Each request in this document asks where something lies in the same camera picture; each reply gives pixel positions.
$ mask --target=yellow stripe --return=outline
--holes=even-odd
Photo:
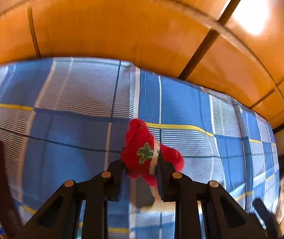
[[[113,233],[113,234],[129,234],[130,231],[129,231],[128,228],[109,227],[109,233]]]
[[[156,123],[153,124],[153,123],[149,123],[149,122],[146,122],[146,125],[148,127],[153,127],[153,128],[197,130],[197,131],[203,132],[204,134],[206,134],[210,137],[214,137],[214,135],[212,133],[209,133],[209,132],[205,131],[204,129],[201,129],[200,127],[192,126],[192,125],[156,124]]]
[[[245,197],[245,196],[247,196],[247,195],[251,195],[251,194],[253,194],[253,192],[252,192],[252,191],[248,191],[248,192],[246,192],[246,193],[243,193],[241,196],[238,196],[235,200],[238,201],[238,200],[240,200],[241,198],[243,198],[243,197]]]
[[[13,104],[3,104],[0,103],[1,108],[7,108],[7,109],[17,109],[17,110],[25,110],[25,111],[32,111],[33,108],[29,106],[21,106],[21,105],[13,105]]]
[[[269,181],[271,178],[273,178],[273,176],[275,176],[274,174],[272,174],[271,176],[269,176],[265,181]]]
[[[26,211],[29,211],[31,214],[35,214],[36,211],[26,205],[22,205],[23,209],[26,210]]]
[[[255,140],[255,139],[248,139],[249,142],[253,142],[253,143],[259,143],[261,144],[262,141],[259,141],[259,140]]]

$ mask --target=white stripe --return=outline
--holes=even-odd
[[[109,161],[109,150],[110,150],[110,138],[111,138],[111,126],[112,123],[109,122],[107,126],[107,135],[106,135],[106,145],[105,145],[105,155],[104,155],[104,170],[106,171],[108,168]]]
[[[38,98],[37,98],[37,100],[36,100],[36,102],[34,104],[35,108],[39,108],[40,105],[41,105],[42,98],[45,95],[45,93],[47,91],[47,87],[48,87],[48,85],[49,85],[49,83],[51,81],[51,78],[52,78],[52,76],[53,76],[53,74],[55,72],[56,64],[57,64],[57,62],[55,60],[53,60],[52,65],[51,65],[51,69],[50,69],[50,73],[48,74],[48,77],[47,77],[44,85],[42,86],[41,91],[40,91],[40,93],[38,95]]]
[[[15,74],[15,69],[16,69],[16,64],[14,64],[14,66],[13,66],[13,71],[12,71],[10,77],[9,77],[9,80],[8,80],[8,82],[6,83],[5,88],[3,88],[3,90],[2,90],[2,93],[1,93],[1,95],[0,95],[0,102],[2,101],[2,97],[3,97],[4,93],[6,92],[8,86],[9,86],[11,80],[12,80],[13,75]]]
[[[273,197],[272,197],[272,206],[274,205],[274,203],[275,203],[275,182],[273,182],[273,189],[272,189],[272,191],[273,191]]]
[[[56,100],[54,102],[54,105],[53,105],[53,109],[54,110],[57,109],[59,101],[60,101],[60,98],[61,98],[61,95],[64,92],[64,89],[65,89],[65,86],[66,86],[66,82],[68,81],[70,73],[71,73],[71,70],[72,70],[72,64],[73,64],[73,57],[71,57],[71,61],[70,61],[70,65],[69,65],[69,69],[67,71],[66,77],[65,77],[65,79],[63,81],[63,84],[61,86],[60,92],[59,92],[59,94],[58,94],[58,96],[57,96],[57,98],[56,98]]]
[[[220,115],[221,115],[221,124],[222,124],[222,128],[223,128],[223,135],[225,135],[225,129],[224,129],[224,121],[223,121],[223,114],[222,114],[222,106],[221,106],[221,101],[219,102],[219,110],[220,110]]]
[[[243,141],[243,139],[241,140],[241,142],[242,142],[243,153],[244,153],[244,166],[245,166],[245,193],[246,193],[246,192],[247,192],[246,155],[245,155],[245,147],[244,147],[244,141]],[[248,199],[248,197],[246,196],[246,198],[245,198],[245,207],[244,207],[244,209],[246,209],[247,199]]]
[[[136,201],[137,201],[137,181],[136,179],[130,178],[130,203],[129,203],[129,228],[130,228],[130,239],[135,239],[135,231],[131,231],[136,226]]]
[[[28,123],[28,126],[27,126],[27,130],[26,130],[26,135],[30,135],[33,120],[34,120],[35,116],[36,116],[36,113],[34,111],[32,111],[32,114],[31,114],[31,117],[29,119],[29,123]],[[27,137],[24,138],[22,148],[21,148],[21,162],[19,164],[19,172],[18,172],[18,174],[19,174],[19,176],[18,176],[18,188],[19,188],[18,201],[20,203],[23,202],[22,178],[23,178],[24,157],[25,157],[25,151],[27,149],[28,141],[29,141],[29,138],[27,138]]]
[[[251,202],[251,205],[250,205],[250,213],[252,213],[253,211],[253,200],[254,200],[254,181],[253,181],[253,190],[252,190],[252,202]]]
[[[155,169],[156,169],[156,166],[157,166],[157,159],[158,159],[158,152],[159,151],[160,151],[160,144],[154,138],[154,154],[153,154],[151,163],[149,164],[150,175],[155,175]]]
[[[210,180],[212,180],[212,177],[213,177],[213,170],[214,170],[214,157],[212,157],[212,170],[210,174]]]
[[[259,127],[259,124],[258,124],[258,121],[259,119],[256,117],[255,115],[255,118],[256,118],[256,122],[257,122],[257,126],[258,126],[258,131],[259,131],[259,135],[261,137],[261,140],[262,140],[262,133],[261,133],[261,130],[260,130],[260,127]],[[260,149],[263,151],[263,155],[261,155],[261,164],[263,166],[263,158],[264,158],[264,169],[262,169],[263,171],[263,176],[265,175],[265,179],[263,179],[265,182],[264,182],[264,202],[266,202],[266,164],[265,164],[265,155],[264,155],[264,148],[263,148],[263,145],[261,144],[260,145]]]
[[[161,119],[162,119],[162,83],[161,83],[161,77],[158,76],[158,85],[160,88],[160,102],[159,102],[159,115],[158,115],[158,123],[161,124]]]
[[[268,209],[268,191],[266,192],[266,183],[268,183],[268,181],[265,181],[265,189],[264,189],[264,205],[265,207]]]
[[[135,70],[135,94],[134,94],[134,111],[133,111],[134,119],[138,118],[139,99],[140,99],[140,69],[137,67]]]
[[[247,132],[248,132],[248,138],[250,138],[249,125],[248,125],[248,112],[246,112],[246,127],[247,127]]]
[[[213,105],[212,105],[212,96],[208,95],[208,98],[210,100],[210,110],[211,110],[211,122],[212,122],[212,130],[213,134],[215,134],[215,127],[214,127],[214,118],[213,118]]]
[[[219,152],[219,147],[217,146],[216,137],[214,137],[214,143],[215,143],[215,147],[216,147],[216,151],[217,151],[217,156],[220,157],[220,152]]]

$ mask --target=blue checkered fabric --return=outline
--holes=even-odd
[[[0,67],[0,140],[23,221],[65,180],[91,179],[119,159],[132,118],[180,151],[193,180],[218,181],[247,212],[255,198],[275,211],[276,144],[255,112],[129,62],[50,58]],[[175,214],[136,208],[134,181],[124,178],[121,202],[109,203],[109,237],[173,238]]]

